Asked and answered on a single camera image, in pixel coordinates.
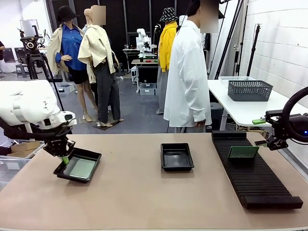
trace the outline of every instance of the person's hand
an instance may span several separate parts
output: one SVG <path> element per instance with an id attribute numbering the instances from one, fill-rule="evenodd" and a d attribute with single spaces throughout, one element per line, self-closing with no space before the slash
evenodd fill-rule
<path id="1" fill-rule="evenodd" d="M 205 126 L 205 122 L 206 122 L 206 119 L 202 120 L 202 121 L 199 121 L 199 122 L 196 122 L 196 124 L 194 126 L 196 128 L 203 128 Z"/>
<path id="2" fill-rule="evenodd" d="M 73 58 L 69 56 L 68 54 L 62 55 L 61 60 L 63 61 L 71 61 Z"/>

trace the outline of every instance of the gray floor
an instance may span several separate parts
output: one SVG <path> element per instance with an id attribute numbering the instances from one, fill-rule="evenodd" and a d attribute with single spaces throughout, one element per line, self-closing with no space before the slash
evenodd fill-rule
<path id="1" fill-rule="evenodd" d="M 29 78 L 17 78 L 16 74 L 1 74 L 0 82 L 5 80 L 29 80 Z M 82 109 L 78 102 L 78 96 L 74 92 L 70 94 L 60 93 L 61 100 L 66 111 L 76 114 L 78 124 L 73 127 L 73 134 L 116 134 L 116 133 L 165 133 L 168 122 L 163 116 L 156 115 L 158 108 L 157 96 L 140 96 L 136 93 L 136 85 L 131 84 L 129 76 L 119 83 L 121 117 L 125 120 L 118 125 L 102 131 L 92 126 L 95 123 L 80 124 L 79 118 L 82 117 Z M 87 108 L 90 115 L 95 114 L 93 107 L 86 97 Z M 7 138 L 0 133 L 0 144 Z"/>

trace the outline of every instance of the ribbed black rack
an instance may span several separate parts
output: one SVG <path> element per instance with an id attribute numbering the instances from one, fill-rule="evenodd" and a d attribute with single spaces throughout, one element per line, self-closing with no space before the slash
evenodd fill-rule
<path id="1" fill-rule="evenodd" d="M 229 159 L 232 146 L 252 146 L 242 131 L 213 131 L 213 143 L 232 186 L 245 208 L 298 209 L 303 201 L 292 196 L 260 154 L 254 159 Z"/>

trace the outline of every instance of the blue shirt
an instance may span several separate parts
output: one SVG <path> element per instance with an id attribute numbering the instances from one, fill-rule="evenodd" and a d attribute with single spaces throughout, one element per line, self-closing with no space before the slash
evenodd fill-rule
<path id="1" fill-rule="evenodd" d="M 61 52 L 63 55 L 69 55 L 73 59 L 71 61 L 65 61 L 65 65 L 69 66 L 74 70 L 85 70 L 87 69 L 87 65 L 78 60 L 78 53 L 80 44 L 82 41 L 81 34 L 77 28 L 73 28 L 72 30 L 68 28 L 66 25 L 63 25 L 63 34 L 62 34 L 62 43 L 61 43 Z M 56 62 L 59 63 L 61 61 L 61 54 L 57 53 Z"/>

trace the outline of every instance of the brown table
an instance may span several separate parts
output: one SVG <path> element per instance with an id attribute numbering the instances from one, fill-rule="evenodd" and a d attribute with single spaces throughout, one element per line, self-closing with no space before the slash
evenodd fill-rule
<path id="1" fill-rule="evenodd" d="M 157 61 L 158 59 L 144 59 L 143 62 L 140 62 L 140 59 L 134 59 L 131 64 L 135 65 L 136 68 L 137 68 L 137 71 L 136 71 L 136 75 L 137 75 L 137 90 L 136 90 L 136 93 L 139 93 L 139 76 L 138 76 L 138 66 L 142 66 L 142 65 L 157 65 L 158 66 L 158 63 L 155 62 L 155 60 Z"/>
<path id="2" fill-rule="evenodd" d="M 277 152 L 259 153 L 299 210 L 244 209 L 211 134 L 70 135 L 76 147 L 103 154 L 89 184 L 52 174 L 60 160 L 40 151 L 0 192 L 0 227 L 30 230 L 282 229 L 308 227 L 308 183 Z M 248 133 L 251 142 L 262 139 Z M 195 168 L 165 173 L 160 144 L 187 142 Z"/>

